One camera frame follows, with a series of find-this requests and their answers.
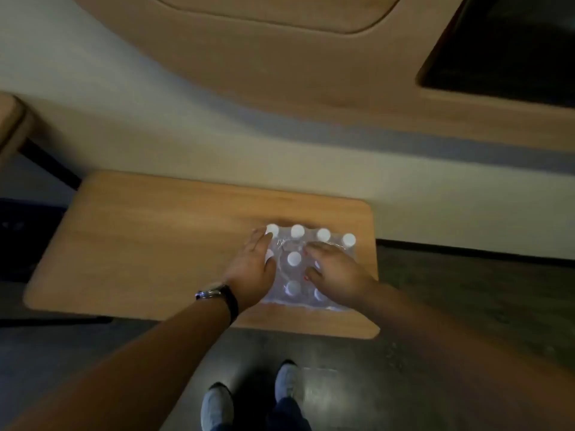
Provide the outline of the person's left hand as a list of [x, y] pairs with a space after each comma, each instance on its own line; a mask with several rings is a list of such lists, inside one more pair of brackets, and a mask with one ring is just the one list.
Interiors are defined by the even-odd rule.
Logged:
[[272, 286], [265, 285], [266, 254], [273, 237], [266, 229], [264, 226], [252, 232], [221, 279], [232, 289], [240, 313], [257, 304]]

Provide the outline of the person's right hand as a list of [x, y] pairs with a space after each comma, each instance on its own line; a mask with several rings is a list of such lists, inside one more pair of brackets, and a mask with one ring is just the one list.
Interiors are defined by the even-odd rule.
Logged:
[[357, 310], [377, 292], [378, 282], [337, 246], [312, 242], [306, 244], [305, 253], [324, 276], [323, 286], [316, 288], [337, 304]]

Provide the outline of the shrink-wrapped pack of water bottles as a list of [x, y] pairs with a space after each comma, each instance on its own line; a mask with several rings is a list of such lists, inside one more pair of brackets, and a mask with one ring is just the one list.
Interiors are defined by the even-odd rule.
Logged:
[[327, 228], [310, 229], [301, 224], [288, 227], [268, 224], [266, 233], [271, 233], [273, 238], [265, 260], [276, 261], [276, 275], [262, 303], [313, 310], [348, 311], [348, 308], [330, 300], [311, 281], [305, 279], [307, 267], [315, 267], [318, 271], [321, 269], [320, 264], [305, 253], [305, 246], [310, 242], [323, 242], [355, 258], [357, 239], [354, 234], [338, 234]]

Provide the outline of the person's left forearm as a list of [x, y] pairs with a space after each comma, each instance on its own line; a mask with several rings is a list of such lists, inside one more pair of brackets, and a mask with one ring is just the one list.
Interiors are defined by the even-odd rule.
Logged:
[[223, 298], [198, 299], [47, 395], [5, 431], [159, 431], [230, 322]]

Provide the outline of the person's right forearm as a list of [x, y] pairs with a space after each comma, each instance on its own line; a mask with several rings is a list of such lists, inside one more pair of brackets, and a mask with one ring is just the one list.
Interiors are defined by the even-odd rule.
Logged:
[[370, 282], [354, 303], [424, 357], [470, 417], [493, 431], [575, 431], [575, 375]]

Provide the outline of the grey right shoe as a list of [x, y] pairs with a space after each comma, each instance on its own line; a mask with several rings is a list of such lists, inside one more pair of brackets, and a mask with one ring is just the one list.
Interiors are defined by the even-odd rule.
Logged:
[[285, 360], [276, 376], [274, 384], [275, 401], [291, 399], [298, 405], [303, 403], [305, 390], [302, 369], [292, 360]]

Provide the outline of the grey shoe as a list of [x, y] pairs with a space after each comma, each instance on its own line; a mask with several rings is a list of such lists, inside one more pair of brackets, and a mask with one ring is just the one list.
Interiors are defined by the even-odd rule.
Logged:
[[202, 431], [231, 431], [234, 425], [234, 400], [221, 382], [211, 385], [202, 400], [200, 423]]
[[292, 360], [285, 360], [276, 376], [274, 384], [275, 401], [291, 399], [298, 405], [303, 403], [305, 390], [302, 369]]

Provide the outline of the blue jeans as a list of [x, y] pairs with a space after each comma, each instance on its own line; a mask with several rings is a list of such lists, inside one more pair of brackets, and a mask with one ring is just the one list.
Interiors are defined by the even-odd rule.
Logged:
[[293, 398], [283, 398], [265, 415], [261, 412], [238, 415], [234, 408], [224, 413], [223, 407], [205, 414], [202, 408], [202, 431], [312, 431], [299, 405]]

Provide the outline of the grey left shoe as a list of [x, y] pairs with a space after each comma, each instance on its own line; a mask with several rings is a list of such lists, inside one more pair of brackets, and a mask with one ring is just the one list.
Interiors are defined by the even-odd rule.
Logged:
[[234, 400], [221, 382], [211, 385], [202, 400], [200, 423], [202, 431], [231, 431], [234, 425]]

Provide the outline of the black table base bar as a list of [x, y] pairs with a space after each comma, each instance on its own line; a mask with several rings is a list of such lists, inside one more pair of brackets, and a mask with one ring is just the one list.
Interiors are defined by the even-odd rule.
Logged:
[[0, 329], [48, 326], [104, 325], [114, 318], [95, 317], [59, 317], [59, 318], [0, 318]]

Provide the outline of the dark recessed screen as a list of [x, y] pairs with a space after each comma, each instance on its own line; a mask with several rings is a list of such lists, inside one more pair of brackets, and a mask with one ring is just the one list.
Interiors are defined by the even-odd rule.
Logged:
[[575, 109], [575, 0], [463, 0], [418, 82]]

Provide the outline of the curved wooden wall panel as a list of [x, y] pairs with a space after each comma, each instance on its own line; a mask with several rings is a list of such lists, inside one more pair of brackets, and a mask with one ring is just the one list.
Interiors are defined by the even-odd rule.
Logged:
[[575, 109], [423, 87], [464, 0], [74, 0], [169, 71], [259, 110], [575, 153]]

